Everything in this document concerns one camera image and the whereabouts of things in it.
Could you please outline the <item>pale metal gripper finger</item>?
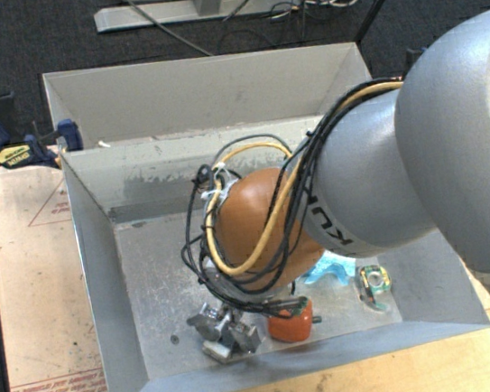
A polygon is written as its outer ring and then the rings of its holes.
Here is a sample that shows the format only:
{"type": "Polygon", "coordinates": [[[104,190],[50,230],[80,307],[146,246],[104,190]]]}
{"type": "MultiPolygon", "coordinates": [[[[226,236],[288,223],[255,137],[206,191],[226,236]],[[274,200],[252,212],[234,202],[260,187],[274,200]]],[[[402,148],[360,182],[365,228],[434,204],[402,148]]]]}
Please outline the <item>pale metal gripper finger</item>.
{"type": "Polygon", "coordinates": [[[215,340],[204,340],[202,352],[219,363],[228,363],[236,353],[254,353],[261,344],[259,331],[254,325],[232,323],[215,340]]]}
{"type": "Polygon", "coordinates": [[[220,322],[217,308],[211,307],[209,303],[204,303],[198,313],[186,320],[207,341],[219,340],[222,333],[218,326],[220,322]]]}

